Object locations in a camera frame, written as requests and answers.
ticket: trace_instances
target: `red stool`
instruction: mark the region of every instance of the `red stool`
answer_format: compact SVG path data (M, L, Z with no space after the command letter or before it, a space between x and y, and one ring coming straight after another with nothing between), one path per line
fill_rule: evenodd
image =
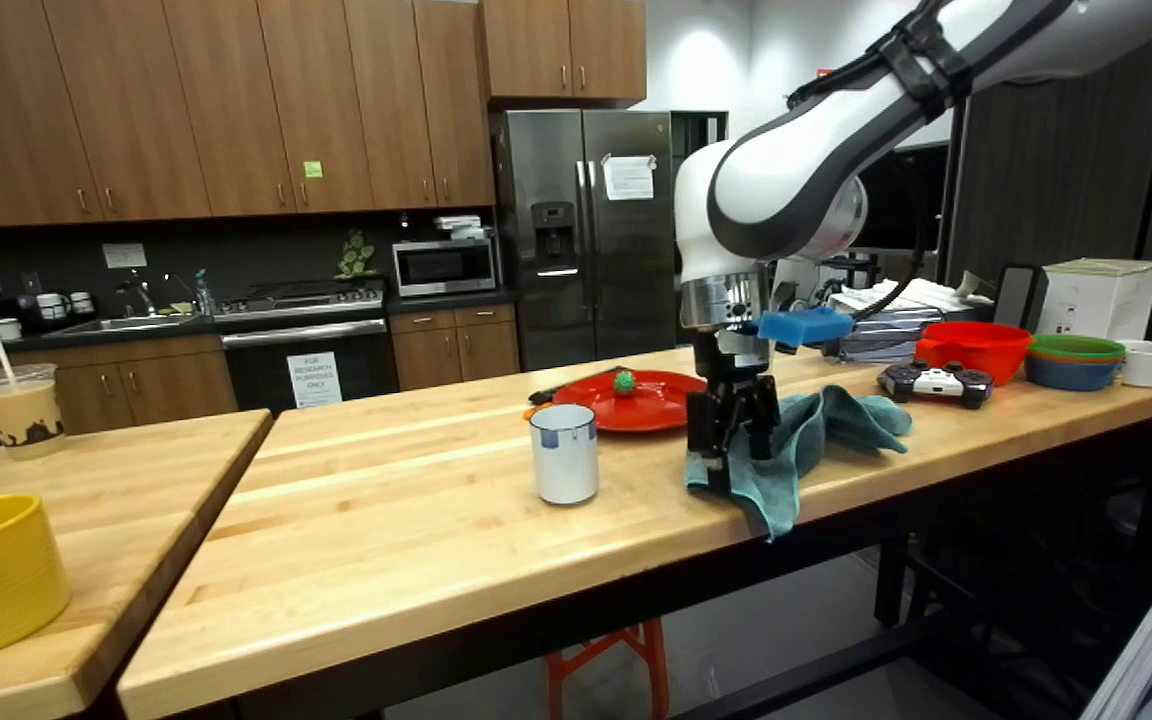
M549 720L563 720L563 678L578 676L590 661L606 656L611 645L629 645L648 664L652 720L669 720L669 668L663 668L662 619L629 625L621 632L598 635L579 645L574 656L563 653L543 656Z

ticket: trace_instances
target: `oven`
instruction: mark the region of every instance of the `oven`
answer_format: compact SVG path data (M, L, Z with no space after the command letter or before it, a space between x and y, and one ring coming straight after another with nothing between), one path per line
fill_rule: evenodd
M223 303L220 342L239 409L312 409L398 393L386 284L278 284Z

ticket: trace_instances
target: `white box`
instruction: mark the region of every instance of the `white box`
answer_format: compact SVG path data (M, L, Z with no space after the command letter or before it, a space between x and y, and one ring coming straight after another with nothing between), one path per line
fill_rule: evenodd
M1043 262L1043 334L1146 338L1152 316L1152 260L1079 254Z

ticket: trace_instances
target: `red object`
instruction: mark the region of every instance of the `red object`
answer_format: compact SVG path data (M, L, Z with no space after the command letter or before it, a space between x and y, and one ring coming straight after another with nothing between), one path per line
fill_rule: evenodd
M631 393L617 393L617 371L631 371ZM690 396L704 381L680 371L611 366L554 393L554 405L586 405L602 433L676 433L690 427Z
M648 664L652 720L669 720L669 661L663 661L662 617L652 617L648 625L631 625L631 628L598 635L598 640L579 645L574 656L568 653L549 653L543 656L549 720L563 720L563 685L568 685L568 676L578 676L590 661L606 656L617 645L629 645Z
M913 357L934 366L979 366L1000 386L1020 371L1030 338L1033 334L1013 325L941 318L923 326Z

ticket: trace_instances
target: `red bowl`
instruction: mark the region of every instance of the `red bowl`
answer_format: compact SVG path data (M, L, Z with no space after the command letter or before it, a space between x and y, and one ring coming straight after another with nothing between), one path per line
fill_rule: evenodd
M934 366L975 366L1000 386L1020 371L1030 338L1033 334L1013 325L941 318L923 326L913 357Z

